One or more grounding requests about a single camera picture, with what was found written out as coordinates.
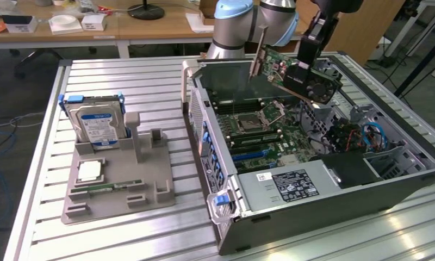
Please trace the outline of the white paper stack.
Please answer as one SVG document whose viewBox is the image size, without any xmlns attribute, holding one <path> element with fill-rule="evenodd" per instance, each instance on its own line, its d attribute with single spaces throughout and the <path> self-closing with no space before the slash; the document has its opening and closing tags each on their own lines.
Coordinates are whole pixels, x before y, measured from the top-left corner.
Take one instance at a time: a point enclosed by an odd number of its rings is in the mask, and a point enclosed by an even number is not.
<svg viewBox="0 0 435 261">
<path fill-rule="evenodd" d="M 190 28 L 194 33 L 214 33 L 214 25 L 206 25 L 200 14 L 186 13 Z"/>
</svg>

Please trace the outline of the perforated metal disk bay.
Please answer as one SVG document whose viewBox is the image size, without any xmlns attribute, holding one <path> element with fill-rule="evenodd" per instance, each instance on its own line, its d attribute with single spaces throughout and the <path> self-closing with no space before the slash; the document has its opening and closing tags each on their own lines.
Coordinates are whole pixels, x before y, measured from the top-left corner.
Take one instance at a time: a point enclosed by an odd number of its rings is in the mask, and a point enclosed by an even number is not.
<svg viewBox="0 0 435 261">
<path fill-rule="evenodd" d="M 339 89 L 327 104 L 303 101 L 302 123 L 304 131 L 316 129 L 324 132 L 339 119 L 350 120 L 354 105 L 342 89 Z"/>
</svg>

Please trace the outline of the white floor box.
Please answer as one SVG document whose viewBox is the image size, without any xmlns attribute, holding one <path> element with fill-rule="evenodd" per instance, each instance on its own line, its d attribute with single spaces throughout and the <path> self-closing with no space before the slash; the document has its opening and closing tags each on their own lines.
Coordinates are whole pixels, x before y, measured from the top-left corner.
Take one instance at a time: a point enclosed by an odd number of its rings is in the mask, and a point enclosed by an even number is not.
<svg viewBox="0 0 435 261">
<path fill-rule="evenodd" d="M 369 61 L 378 61 L 385 56 L 386 50 L 391 45 L 391 41 L 383 36 L 375 46 L 375 49 L 370 55 Z"/>
</svg>

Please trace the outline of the grey metal disk bay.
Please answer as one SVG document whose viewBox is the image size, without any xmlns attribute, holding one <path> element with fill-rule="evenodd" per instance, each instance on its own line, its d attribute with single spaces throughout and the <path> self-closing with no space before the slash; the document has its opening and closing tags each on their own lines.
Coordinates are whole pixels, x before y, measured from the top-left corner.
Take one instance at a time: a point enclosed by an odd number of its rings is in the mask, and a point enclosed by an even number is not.
<svg viewBox="0 0 435 261">
<path fill-rule="evenodd" d="M 382 179 L 391 179 L 426 170 L 418 157 L 403 146 L 385 152 L 363 154 Z"/>
</svg>

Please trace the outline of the silver CPU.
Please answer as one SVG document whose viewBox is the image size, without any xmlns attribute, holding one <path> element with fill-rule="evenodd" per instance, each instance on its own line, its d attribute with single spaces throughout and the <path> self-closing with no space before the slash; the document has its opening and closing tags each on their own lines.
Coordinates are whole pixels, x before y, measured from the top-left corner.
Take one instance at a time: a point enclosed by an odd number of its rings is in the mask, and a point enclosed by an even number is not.
<svg viewBox="0 0 435 261">
<path fill-rule="evenodd" d="M 85 161 L 79 166 L 79 182 L 95 181 L 101 175 L 101 163 L 99 161 Z"/>
</svg>

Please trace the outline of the hard disk in blue caddy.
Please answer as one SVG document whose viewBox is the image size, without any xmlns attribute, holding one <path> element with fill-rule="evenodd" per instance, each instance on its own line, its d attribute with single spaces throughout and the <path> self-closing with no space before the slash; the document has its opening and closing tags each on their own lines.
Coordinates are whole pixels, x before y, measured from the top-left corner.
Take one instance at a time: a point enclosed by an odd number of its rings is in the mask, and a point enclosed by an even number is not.
<svg viewBox="0 0 435 261">
<path fill-rule="evenodd" d="M 60 94 L 57 102 L 71 121 L 79 143 L 89 143 L 95 151 L 120 147 L 120 140 L 130 137 L 122 93 L 108 96 Z"/>
</svg>

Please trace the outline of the white box black top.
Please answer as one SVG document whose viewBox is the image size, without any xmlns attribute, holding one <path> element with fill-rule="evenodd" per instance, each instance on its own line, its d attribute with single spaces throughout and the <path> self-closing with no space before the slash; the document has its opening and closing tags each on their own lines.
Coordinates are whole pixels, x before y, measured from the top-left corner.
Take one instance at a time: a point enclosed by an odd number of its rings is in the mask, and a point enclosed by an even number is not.
<svg viewBox="0 0 435 261">
<path fill-rule="evenodd" d="M 35 16 L 3 15 L 1 16 L 9 33 L 33 33 L 37 28 Z"/>
</svg>

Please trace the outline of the CPU socket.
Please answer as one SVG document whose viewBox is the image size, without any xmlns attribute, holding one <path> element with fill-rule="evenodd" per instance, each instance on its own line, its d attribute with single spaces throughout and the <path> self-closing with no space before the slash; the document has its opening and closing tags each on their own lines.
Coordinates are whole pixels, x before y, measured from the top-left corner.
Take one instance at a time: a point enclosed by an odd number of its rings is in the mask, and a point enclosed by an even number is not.
<svg viewBox="0 0 435 261">
<path fill-rule="evenodd" d="M 236 116 L 238 127 L 242 133 L 260 132 L 266 126 L 256 113 L 239 114 Z"/>
</svg>

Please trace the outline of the black stand pole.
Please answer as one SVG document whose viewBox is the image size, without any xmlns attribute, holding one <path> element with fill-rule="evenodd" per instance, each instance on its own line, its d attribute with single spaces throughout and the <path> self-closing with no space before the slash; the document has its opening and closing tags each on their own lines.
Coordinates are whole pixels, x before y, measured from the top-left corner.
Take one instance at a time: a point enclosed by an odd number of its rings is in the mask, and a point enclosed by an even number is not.
<svg viewBox="0 0 435 261">
<path fill-rule="evenodd" d="M 394 92 L 394 95 L 397 97 L 401 97 L 402 93 L 405 92 L 409 85 L 411 84 L 411 82 L 414 81 L 417 76 L 421 74 L 421 72 L 423 71 L 423 69 L 426 68 L 426 66 L 429 65 L 429 63 L 430 63 L 430 61 L 433 60 L 434 57 L 435 57 L 435 46 L 431 48 L 431 50 L 427 53 L 427 55 L 425 56 L 423 60 L 419 62 L 415 69 L 411 71 L 411 73 L 407 76 L 406 80 L 403 81 L 403 83 L 398 87 L 397 91 Z"/>
</svg>

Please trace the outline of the black plastic shroud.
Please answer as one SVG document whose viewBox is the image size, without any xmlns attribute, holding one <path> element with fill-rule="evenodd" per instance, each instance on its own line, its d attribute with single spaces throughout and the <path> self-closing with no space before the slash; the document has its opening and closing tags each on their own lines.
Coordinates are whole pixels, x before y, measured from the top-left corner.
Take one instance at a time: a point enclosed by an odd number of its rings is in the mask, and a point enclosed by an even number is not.
<svg viewBox="0 0 435 261">
<path fill-rule="evenodd" d="M 382 181 L 359 151 L 327 154 L 320 159 L 339 178 L 342 189 Z"/>
</svg>

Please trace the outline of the white square bowl holder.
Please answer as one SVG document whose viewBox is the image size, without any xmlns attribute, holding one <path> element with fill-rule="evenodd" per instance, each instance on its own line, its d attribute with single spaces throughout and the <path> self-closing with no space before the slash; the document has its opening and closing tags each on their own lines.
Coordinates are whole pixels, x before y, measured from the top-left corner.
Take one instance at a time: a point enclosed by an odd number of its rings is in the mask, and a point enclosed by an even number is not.
<svg viewBox="0 0 435 261">
<path fill-rule="evenodd" d="M 48 23 L 53 35 L 83 32 L 83 27 L 75 16 L 71 15 L 53 16 L 48 20 Z"/>
</svg>

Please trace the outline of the grey power supply unit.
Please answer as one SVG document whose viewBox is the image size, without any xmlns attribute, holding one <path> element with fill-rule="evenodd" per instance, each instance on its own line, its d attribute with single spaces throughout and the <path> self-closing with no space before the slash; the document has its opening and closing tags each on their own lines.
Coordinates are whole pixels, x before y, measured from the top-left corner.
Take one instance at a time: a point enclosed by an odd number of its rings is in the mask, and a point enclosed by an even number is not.
<svg viewBox="0 0 435 261">
<path fill-rule="evenodd" d="M 239 181 L 254 212 L 341 191 L 322 160 L 242 174 Z"/>
</svg>

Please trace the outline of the metal socket cover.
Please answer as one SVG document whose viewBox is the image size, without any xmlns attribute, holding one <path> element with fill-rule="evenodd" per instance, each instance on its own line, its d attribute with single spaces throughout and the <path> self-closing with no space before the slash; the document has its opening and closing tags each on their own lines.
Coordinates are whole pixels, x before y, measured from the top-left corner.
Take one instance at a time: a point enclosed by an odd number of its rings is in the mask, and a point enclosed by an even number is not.
<svg viewBox="0 0 435 261">
<path fill-rule="evenodd" d="M 272 101 L 260 110 L 260 116 L 267 125 L 274 124 L 284 115 L 286 115 L 284 107 L 279 101 Z"/>
</svg>

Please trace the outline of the brown cardboard box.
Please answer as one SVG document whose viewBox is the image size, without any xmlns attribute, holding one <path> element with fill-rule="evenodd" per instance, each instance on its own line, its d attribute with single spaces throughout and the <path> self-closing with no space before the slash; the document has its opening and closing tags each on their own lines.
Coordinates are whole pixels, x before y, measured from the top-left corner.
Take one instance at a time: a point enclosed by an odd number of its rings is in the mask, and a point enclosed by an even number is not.
<svg viewBox="0 0 435 261">
<path fill-rule="evenodd" d="M 219 0 L 200 0 L 199 9 L 206 18 L 214 18 Z"/>
</svg>

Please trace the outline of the green graphics card black fan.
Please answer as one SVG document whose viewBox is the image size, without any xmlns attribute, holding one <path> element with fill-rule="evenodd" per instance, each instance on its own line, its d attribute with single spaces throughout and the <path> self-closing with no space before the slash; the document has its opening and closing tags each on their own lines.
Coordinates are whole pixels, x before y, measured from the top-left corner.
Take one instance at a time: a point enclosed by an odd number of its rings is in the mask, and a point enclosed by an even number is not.
<svg viewBox="0 0 435 261">
<path fill-rule="evenodd" d="M 318 104 L 329 104 L 342 88 L 341 73 L 330 67 L 311 67 L 304 80 L 296 77 L 302 71 L 298 59 L 272 50 L 266 44 L 268 26 L 260 25 L 256 56 L 250 66 L 247 93 L 243 99 L 294 95 Z"/>
</svg>

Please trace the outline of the black expansion slot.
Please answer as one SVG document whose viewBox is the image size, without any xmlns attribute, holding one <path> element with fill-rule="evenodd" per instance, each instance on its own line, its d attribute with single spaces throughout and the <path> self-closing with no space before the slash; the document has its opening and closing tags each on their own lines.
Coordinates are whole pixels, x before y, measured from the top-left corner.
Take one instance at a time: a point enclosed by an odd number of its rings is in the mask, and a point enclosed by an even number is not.
<svg viewBox="0 0 435 261">
<path fill-rule="evenodd" d="M 256 146 L 231 148 L 230 154 L 232 156 L 235 156 L 235 155 L 240 155 L 240 154 L 256 153 L 259 151 L 263 151 L 263 148 L 262 148 L 262 146 L 256 145 Z"/>
</svg>

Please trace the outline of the white cardboard box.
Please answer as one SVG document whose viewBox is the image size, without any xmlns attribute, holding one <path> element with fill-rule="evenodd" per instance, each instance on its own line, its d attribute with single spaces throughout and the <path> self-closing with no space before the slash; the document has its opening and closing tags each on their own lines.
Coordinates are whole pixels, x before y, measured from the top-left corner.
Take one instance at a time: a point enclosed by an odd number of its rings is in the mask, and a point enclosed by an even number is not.
<svg viewBox="0 0 435 261">
<path fill-rule="evenodd" d="M 104 31 L 107 25 L 105 15 L 85 15 L 81 19 L 81 27 L 84 31 Z"/>
</svg>

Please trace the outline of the grey parts rack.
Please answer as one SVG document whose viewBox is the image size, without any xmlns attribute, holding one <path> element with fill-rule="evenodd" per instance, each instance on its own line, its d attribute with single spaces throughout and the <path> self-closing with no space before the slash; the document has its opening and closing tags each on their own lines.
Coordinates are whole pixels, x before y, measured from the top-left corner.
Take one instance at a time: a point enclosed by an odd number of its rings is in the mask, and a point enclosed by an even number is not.
<svg viewBox="0 0 435 261">
<path fill-rule="evenodd" d="M 76 143 L 61 214 L 65 225 L 171 207 L 176 203 L 167 135 L 160 128 L 139 134 L 138 113 L 126 113 L 124 124 L 131 136 L 120 140 L 119 148 L 95 151 L 89 143 Z M 79 166 L 85 161 L 101 163 L 101 175 L 95 181 L 79 182 Z M 73 188 L 139 179 L 143 184 L 124 189 L 71 192 Z"/>
</svg>

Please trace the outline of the blue expansion slot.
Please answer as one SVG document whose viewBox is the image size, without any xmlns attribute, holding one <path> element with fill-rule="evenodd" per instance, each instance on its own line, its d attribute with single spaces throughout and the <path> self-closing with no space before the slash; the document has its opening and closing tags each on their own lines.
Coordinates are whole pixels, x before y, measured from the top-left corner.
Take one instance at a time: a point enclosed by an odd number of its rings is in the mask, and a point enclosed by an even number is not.
<svg viewBox="0 0 435 261">
<path fill-rule="evenodd" d="M 267 155 L 268 155 L 268 150 L 262 150 L 262 151 L 258 151 L 258 152 L 246 153 L 246 154 L 232 156 L 232 160 L 234 161 L 242 161 L 242 160 L 258 159 L 258 158 L 267 157 Z"/>
</svg>

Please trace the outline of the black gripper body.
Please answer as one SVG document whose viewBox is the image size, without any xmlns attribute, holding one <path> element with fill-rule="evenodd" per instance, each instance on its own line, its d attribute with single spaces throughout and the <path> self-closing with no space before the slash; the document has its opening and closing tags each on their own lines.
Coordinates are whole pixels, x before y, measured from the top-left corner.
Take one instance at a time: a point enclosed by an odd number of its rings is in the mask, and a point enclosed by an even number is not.
<svg viewBox="0 0 435 261">
<path fill-rule="evenodd" d="M 355 13 L 363 0 L 310 0 L 319 8 L 323 14 Z"/>
</svg>

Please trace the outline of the wooden cabinet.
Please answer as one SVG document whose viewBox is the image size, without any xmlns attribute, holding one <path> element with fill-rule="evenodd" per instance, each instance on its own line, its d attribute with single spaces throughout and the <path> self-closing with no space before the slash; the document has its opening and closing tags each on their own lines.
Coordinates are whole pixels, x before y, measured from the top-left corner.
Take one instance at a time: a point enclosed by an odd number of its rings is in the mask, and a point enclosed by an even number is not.
<svg viewBox="0 0 435 261">
<path fill-rule="evenodd" d="M 365 64 L 403 3 L 405 0 L 363 0 L 355 13 L 324 14 L 339 19 L 324 51 L 343 51 Z M 318 6 L 310 0 L 296 0 L 296 9 L 302 21 L 310 25 L 320 13 Z"/>
</svg>

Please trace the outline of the open black PC case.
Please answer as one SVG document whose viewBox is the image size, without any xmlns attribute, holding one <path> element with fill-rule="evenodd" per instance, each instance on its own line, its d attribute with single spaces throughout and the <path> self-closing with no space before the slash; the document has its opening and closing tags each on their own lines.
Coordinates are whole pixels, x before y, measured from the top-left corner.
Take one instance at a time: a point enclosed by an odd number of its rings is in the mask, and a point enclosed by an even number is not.
<svg viewBox="0 0 435 261">
<path fill-rule="evenodd" d="M 203 186 L 220 255 L 247 253 L 258 246 L 319 228 L 385 212 L 407 196 L 435 183 L 435 130 L 345 54 L 326 55 L 316 68 L 330 67 L 342 77 L 342 90 L 354 107 L 350 120 L 339 119 L 324 132 L 302 130 L 310 137 L 316 156 L 359 151 L 385 152 L 403 146 L 426 170 L 342 189 L 331 195 L 307 198 L 267 210 L 251 211 L 240 187 L 239 174 L 220 130 L 214 102 L 246 101 L 251 59 L 188 59 L 182 64 L 182 101 L 195 164 Z M 279 95 L 303 115 L 303 99 Z M 218 195 L 230 204 L 216 207 Z"/>
</svg>

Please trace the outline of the green RAM stick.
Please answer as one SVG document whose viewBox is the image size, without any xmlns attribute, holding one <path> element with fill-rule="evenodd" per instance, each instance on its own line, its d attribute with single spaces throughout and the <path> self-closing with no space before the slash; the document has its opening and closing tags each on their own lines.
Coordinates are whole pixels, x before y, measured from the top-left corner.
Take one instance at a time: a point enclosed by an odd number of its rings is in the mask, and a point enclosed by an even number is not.
<svg viewBox="0 0 435 261">
<path fill-rule="evenodd" d="M 118 182 L 118 183 L 107 183 L 107 184 L 99 184 L 99 185 L 91 185 L 87 187 L 79 187 L 79 188 L 73 188 L 71 189 L 72 193 L 76 192 L 84 192 L 84 191 L 112 191 L 112 190 L 118 190 L 118 189 L 124 189 L 127 188 L 130 185 L 138 185 L 138 184 L 143 184 L 143 180 L 134 180 L 134 181 L 127 181 L 127 182 Z"/>
</svg>

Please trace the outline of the RAM stick with label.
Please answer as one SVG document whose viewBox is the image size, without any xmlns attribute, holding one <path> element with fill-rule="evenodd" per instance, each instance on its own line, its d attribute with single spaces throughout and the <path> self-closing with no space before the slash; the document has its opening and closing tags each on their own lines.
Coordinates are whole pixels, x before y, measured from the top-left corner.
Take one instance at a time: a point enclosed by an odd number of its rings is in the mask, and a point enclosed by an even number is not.
<svg viewBox="0 0 435 261">
<path fill-rule="evenodd" d="M 244 147 L 260 144 L 268 144 L 272 142 L 280 141 L 283 135 L 279 133 L 275 134 L 263 134 L 263 135 L 254 135 L 247 137 L 239 137 L 230 141 L 231 147 Z"/>
</svg>

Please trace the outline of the black round lamp base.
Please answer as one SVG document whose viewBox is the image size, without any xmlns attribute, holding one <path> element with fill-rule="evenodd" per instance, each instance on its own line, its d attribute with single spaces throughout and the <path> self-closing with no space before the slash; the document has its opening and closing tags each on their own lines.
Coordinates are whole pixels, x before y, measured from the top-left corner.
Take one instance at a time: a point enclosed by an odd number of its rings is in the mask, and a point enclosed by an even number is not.
<svg viewBox="0 0 435 261">
<path fill-rule="evenodd" d="M 142 0 L 142 4 L 132 5 L 127 13 L 139 20 L 158 20 L 164 17 L 166 11 L 158 5 L 148 4 L 148 0 Z"/>
</svg>

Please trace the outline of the black chair base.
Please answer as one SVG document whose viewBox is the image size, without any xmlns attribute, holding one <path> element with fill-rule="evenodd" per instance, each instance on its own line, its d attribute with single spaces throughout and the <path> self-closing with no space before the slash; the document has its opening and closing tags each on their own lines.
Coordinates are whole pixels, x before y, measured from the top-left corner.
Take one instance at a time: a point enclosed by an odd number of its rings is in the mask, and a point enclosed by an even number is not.
<svg viewBox="0 0 435 261">
<path fill-rule="evenodd" d="M 89 54 L 96 54 L 97 53 L 97 48 L 96 47 L 88 47 L 88 52 Z M 20 55 L 20 51 L 17 49 L 9 49 L 9 53 L 13 57 L 17 57 Z M 13 68 L 13 76 L 17 79 L 24 79 L 25 78 L 25 73 L 23 71 L 23 68 L 32 62 L 35 61 L 41 55 L 44 54 L 51 54 L 57 61 L 63 60 L 63 56 L 59 54 L 56 50 L 52 48 L 39 48 L 36 49 L 15 66 Z"/>
</svg>

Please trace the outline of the green motherboard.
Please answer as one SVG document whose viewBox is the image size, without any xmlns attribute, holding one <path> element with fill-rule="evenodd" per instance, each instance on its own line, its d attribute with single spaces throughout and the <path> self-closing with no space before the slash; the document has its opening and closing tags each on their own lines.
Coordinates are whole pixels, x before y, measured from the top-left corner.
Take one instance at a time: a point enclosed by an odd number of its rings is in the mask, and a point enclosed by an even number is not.
<svg viewBox="0 0 435 261">
<path fill-rule="evenodd" d="M 267 125 L 262 119 L 260 110 L 272 101 L 280 102 L 284 107 L 286 115 L 274 124 Z M 270 100 L 259 98 L 246 101 L 218 101 L 214 102 L 214 111 L 228 150 L 236 148 L 230 145 L 230 141 L 235 138 L 275 133 L 283 135 L 280 141 L 259 145 L 263 150 L 268 150 L 267 157 L 232 161 L 239 174 L 282 167 L 280 157 L 288 154 L 294 154 L 300 163 L 308 162 L 310 159 L 316 156 L 316 150 L 311 145 L 310 137 L 299 125 L 298 108 L 292 105 L 287 106 L 283 99 L 275 98 Z M 240 132 L 236 116 L 247 113 L 256 113 L 259 115 L 266 126 L 264 131 L 246 134 Z"/>
</svg>

